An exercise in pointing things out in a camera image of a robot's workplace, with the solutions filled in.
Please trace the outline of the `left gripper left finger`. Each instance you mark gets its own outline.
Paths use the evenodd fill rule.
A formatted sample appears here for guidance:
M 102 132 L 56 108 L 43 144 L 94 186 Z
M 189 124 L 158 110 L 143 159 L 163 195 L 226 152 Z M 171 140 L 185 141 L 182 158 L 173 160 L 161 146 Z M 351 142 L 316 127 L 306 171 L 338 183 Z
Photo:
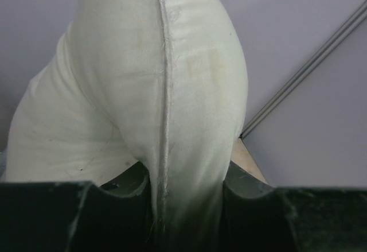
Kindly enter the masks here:
M 1 184 L 2 251 L 155 251 L 147 169 L 89 181 Z

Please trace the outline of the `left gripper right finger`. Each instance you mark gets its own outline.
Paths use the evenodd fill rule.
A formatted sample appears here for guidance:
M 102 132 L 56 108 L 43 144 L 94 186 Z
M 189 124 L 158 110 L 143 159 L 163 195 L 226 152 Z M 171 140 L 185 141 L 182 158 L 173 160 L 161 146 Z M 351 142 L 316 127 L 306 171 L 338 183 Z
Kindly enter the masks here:
M 271 187 L 231 163 L 223 251 L 366 251 L 366 190 Z

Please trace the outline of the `white pillow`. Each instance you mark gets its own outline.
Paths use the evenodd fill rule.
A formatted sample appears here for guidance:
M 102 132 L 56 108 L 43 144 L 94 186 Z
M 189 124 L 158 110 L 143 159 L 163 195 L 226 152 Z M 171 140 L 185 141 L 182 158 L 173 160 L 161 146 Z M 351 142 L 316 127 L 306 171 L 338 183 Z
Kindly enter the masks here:
M 14 113 L 5 180 L 102 185 L 139 161 L 163 251 L 216 251 L 247 94 L 220 0 L 79 0 Z

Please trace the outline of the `aluminium frame rail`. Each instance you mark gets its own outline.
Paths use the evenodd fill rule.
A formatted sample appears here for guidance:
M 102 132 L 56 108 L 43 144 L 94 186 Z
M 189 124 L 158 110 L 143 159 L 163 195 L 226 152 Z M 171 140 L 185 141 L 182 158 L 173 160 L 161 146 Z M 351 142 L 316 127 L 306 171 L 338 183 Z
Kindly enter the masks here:
M 245 125 L 240 139 L 248 136 L 274 109 L 289 96 L 318 66 L 366 20 L 366 1 L 335 33 L 297 70 L 284 86 Z

